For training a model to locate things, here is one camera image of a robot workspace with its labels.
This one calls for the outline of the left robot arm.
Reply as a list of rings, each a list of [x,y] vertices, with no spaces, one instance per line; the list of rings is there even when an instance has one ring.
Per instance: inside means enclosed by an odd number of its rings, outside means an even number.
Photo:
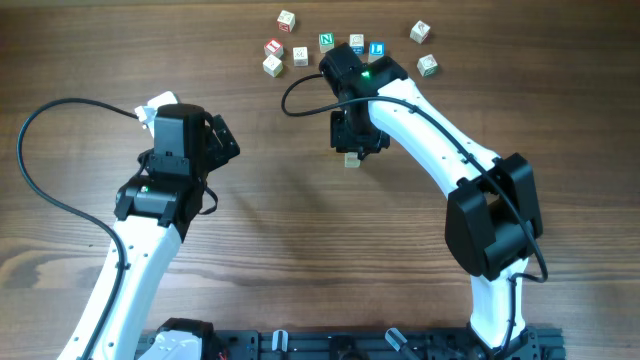
[[[63,359],[133,358],[162,276],[191,221],[207,212],[208,174],[240,153],[223,118],[200,106],[139,111],[154,145],[116,194],[113,230],[121,243],[110,247]]]

